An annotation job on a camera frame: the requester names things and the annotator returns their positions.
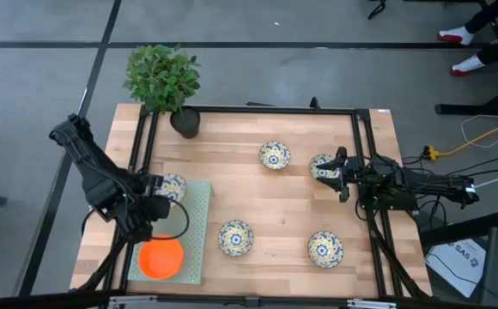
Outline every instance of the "green plant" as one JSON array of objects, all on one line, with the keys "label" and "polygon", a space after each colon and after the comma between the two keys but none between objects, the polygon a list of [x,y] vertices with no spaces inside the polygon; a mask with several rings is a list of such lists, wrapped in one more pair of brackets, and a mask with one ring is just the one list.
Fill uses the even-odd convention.
[{"label": "green plant", "polygon": [[132,53],[127,64],[127,80],[131,98],[140,100],[152,112],[182,111],[186,98],[199,89],[199,73],[193,67],[196,56],[173,52],[162,45],[142,46]]}]

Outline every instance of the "bowl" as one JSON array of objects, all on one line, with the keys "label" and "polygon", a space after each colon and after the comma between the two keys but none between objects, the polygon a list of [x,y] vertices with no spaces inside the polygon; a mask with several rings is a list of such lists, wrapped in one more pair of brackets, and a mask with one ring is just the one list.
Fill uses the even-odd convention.
[{"label": "bowl", "polygon": [[329,171],[316,167],[320,164],[324,164],[333,160],[335,160],[335,157],[330,154],[318,154],[314,156],[310,160],[310,174],[312,175],[312,177],[314,177],[315,179],[318,177],[338,178],[339,174],[341,173],[340,168],[335,169],[335,171]]},{"label": "bowl", "polygon": [[149,278],[163,280],[182,269],[184,248],[178,239],[151,240],[143,244],[138,257],[140,270]]},{"label": "bowl", "polygon": [[240,220],[226,222],[218,231],[218,246],[231,257],[246,254],[252,247],[252,230]]},{"label": "bowl", "polygon": [[266,142],[258,151],[258,158],[265,167],[278,170],[289,164],[291,152],[282,142]]},{"label": "bowl", "polygon": [[[163,183],[161,187],[155,187],[155,194],[165,197],[169,197],[177,202],[180,202],[186,190],[188,189],[188,184],[182,176],[175,173],[168,173],[163,175]],[[176,203],[171,203],[171,207],[176,206]]]},{"label": "bowl", "polygon": [[333,268],[343,259],[343,243],[334,233],[319,231],[308,240],[308,255],[319,267]]}]

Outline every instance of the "shoe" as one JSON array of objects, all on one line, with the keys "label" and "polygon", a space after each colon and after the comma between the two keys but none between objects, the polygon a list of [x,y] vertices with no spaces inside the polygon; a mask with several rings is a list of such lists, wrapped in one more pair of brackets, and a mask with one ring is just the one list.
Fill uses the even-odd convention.
[{"label": "shoe", "polygon": [[474,38],[474,34],[466,31],[465,26],[451,30],[442,30],[438,32],[438,37],[441,41],[459,43],[461,45],[469,45]]},{"label": "shoe", "polygon": [[478,70],[484,66],[485,64],[478,59],[478,56],[474,55],[460,64],[455,64],[452,67],[452,74],[454,76],[468,76],[472,71]]}]

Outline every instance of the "person's leg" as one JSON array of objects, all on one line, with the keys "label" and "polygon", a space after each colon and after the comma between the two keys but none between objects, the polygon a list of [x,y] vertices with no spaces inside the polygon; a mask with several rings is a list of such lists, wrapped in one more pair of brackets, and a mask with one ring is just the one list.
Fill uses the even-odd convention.
[{"label": "person's leg", "polygon": [[476,55],[466,59],[460,64],[452,67],[452,73],[455,76],[467,76],[473,70],[480,69],[487,64],[498,61],[498,44],[490,44]]},{"label": "person's leg", "polygon": [[472,19],[462,27],[457,27],[451,30],[442,30],[438,33],[440,40],[445,42],[460,43],[461,45],[469,45],[474,38],[474,34],[488,25],[498,17],[498,0],[488,5],[486,8],[478,12]]}]

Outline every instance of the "blue and yellow patterned bowl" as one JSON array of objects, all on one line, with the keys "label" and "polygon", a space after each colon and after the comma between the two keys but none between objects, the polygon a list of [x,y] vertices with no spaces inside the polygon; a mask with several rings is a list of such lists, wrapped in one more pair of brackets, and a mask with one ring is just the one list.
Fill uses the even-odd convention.
[{"label": "blue and yellow patterned bowl", "polygon": [[[178,174],[168,173],[163,175],[161,187],[155,187],[155,194],[166,196],[180,202],[186,194],[187,189],[188,184],[186,183],[186,180]],[[171,207],[174,206],[176,206],[176,203],[171,203]]]},{"label": "blue and yellow patterned bowl", "polygon": [[282,142],[266,142],[258,151],[258,158],[265,167],[282,169],[291,160],[291,152]]},{"label": "blue and yellow patterned bowl", "polygon": [[322,268],[333,268],[341,263],[344,247],[334,233],[319,231],[308,240],[308,255]]},{"label": "blue and yellow patterned bowl", "polygon": [[334,156],[330,154],[318,154],[314,156],[310,160],[310,174],[312,177],[315,179],[318,177],[324,177],[324,178],[338,178],[338,175],[341,173],[340,168],[336,169],[335,171],[328,171],[324,169],[319,169],[316,166],[320,164],[327,163],[329,161],[333,161],[335,159]]},{"label": "blue and yellow patterned bowl", "polygon": [[228,221],[218,231],[218,245],[231,257],[242,256],[252,247],[252,230],[243,221]]}]

